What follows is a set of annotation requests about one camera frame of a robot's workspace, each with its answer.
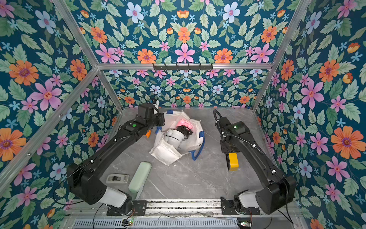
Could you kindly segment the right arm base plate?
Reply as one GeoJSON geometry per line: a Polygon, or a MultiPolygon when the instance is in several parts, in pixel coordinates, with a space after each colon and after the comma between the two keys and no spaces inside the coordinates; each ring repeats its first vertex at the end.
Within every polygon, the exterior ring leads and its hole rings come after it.
{"type": "Polygon", "coordinates": [[[238,198],[226,199],[220,197],[221,211],[223,215],[260,215],[260,209],[255,207],[244,207],[238,198]]]}

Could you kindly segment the yellow square alarm clock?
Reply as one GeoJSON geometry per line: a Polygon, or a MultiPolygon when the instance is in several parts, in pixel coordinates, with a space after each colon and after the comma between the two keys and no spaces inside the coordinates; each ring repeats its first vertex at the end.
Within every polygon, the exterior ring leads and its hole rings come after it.
{"type": "Polygon", "coordinates": [[[237,171],[239,168],[237,153],[226,154],[226,163],[228,171],[237,171]]]}

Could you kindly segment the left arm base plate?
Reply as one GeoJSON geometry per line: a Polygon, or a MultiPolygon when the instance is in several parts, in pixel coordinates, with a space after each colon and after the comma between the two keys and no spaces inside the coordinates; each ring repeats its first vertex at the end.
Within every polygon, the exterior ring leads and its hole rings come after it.
{"type": "Polygon", "coordinates": [[[109,206],[106,215],[111,217],[144,216],[146,210],[146,200],[131,200],[124,203],[120,208],[109,206]]]}

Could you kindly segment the black hook rail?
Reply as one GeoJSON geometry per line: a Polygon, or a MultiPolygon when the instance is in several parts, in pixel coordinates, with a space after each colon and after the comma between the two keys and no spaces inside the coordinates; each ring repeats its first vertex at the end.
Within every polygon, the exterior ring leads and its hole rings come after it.
{"type": "Polygon", "coordinates": [[[200,70],[213,70],[214,67],[212,64],[153,64],[153,69],[172,70],[172,71],[180,71],[180,70],[200,71],[200,70]]]}

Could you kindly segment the pale green oblong case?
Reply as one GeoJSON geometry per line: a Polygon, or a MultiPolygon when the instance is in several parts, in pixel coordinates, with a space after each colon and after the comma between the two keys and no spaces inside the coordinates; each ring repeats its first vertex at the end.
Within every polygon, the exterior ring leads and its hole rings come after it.
{"type": "Polygon", "coordinates": [[[152,164],[149,162],[141,162],[138,166],[129,186],[128,189],[131,193],[138,193],[144,186],[150,171],[152,168],[152,164]]]}

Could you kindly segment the white canvas tote bag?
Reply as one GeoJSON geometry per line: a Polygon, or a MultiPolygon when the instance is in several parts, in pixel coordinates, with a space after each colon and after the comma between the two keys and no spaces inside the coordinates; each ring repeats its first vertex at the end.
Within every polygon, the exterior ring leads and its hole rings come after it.
{"type": "Polygon", "coordinates": [[[149,154],[168,166],[191,155],[196,161],[205,146],[201,121],[190,118],[184,111],[164,112],[165,125],[155,131],[156,138],[149,154]]]}

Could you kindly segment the white wall light switch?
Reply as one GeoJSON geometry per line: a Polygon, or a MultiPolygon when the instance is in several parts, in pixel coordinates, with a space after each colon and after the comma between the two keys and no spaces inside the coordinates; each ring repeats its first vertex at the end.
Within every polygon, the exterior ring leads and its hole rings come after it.
{"type": "Polygon", "coordinates": [[[128,182],[129,175],[127,174],[110,174],[106,179],[107,184],[126,184],[128,182]]]}

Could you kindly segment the aluminium front rail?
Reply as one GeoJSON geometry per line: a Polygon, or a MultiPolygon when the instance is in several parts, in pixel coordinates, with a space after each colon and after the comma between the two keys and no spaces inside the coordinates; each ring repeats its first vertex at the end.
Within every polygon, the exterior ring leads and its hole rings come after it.
{"type": "MultiPolygon", "coordinates": [[[[88,205],[80,203],[72,205],[66,210],[67,216],[123,216],[121,210],[100,204],[88,205]]],[[[132,210],[127,216],[199,216],[199,217],[234,217],[234,216],[266,216],[259,208],[243,211],[234,209],[228,201],[216,199],[148,199],[132,202],[132,210]]]]}

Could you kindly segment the pink alarm clock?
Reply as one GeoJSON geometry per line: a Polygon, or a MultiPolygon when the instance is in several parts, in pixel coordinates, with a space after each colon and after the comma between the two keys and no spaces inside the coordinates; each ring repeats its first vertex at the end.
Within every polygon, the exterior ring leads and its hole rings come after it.
{"type": "Polygon", "coordinates": [[[191,131],[194,130],[193,124],[186,119],[181,119],[180,121],[178,121],[176,127],[186,127],[188,129],[190,129],[191,131]]]}

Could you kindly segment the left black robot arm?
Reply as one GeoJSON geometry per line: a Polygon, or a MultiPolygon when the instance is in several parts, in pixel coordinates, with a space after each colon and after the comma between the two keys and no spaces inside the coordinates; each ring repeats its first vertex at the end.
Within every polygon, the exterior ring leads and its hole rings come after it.
{"type": "Polygon", "coordinates": [[[134,119],[119,126],[117,133],[99,151],[84,160],[80,165],[72,163],[67,168],[67,183],[70,192],[92,205],[95,203],[114,207],[123,215],[132,211],[132,198],[129,194],[106,186],[101,176],[112,162],[128,147],[154,127],[163,127],[165,116],[159,112],[158,105],[144,103],[139,105],[134,119]]]}

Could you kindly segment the white twin-bell alarm clock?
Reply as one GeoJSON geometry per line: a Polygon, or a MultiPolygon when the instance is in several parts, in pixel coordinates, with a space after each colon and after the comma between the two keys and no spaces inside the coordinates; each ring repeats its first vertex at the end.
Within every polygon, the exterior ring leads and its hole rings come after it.
{"type": "Polygon", "coordinates": [[[175,130],[169,129],[164,135],[164,141],[173,146],[175,149],[178,149],[184,140],[184,135],[175,130]]]}

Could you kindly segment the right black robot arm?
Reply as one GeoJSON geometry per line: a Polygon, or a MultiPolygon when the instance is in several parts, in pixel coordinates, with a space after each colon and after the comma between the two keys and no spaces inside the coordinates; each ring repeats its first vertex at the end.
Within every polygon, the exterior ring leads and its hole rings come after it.
{"type": "Polygon", "coordinates": [[[233,164],[230,154],[242,153],[256,173],[262,189],[244,190],[234,195],[235,211],[244,212],[249,208],[260,208],[265,214],[272,214],[293,201],[296,180],[273,163],[257,145],[250,129],[240,121],[231,123],[218,110],[213,111],[215,127],[220,133],[222,153],[226,154],[227,166],[233,164]]]}

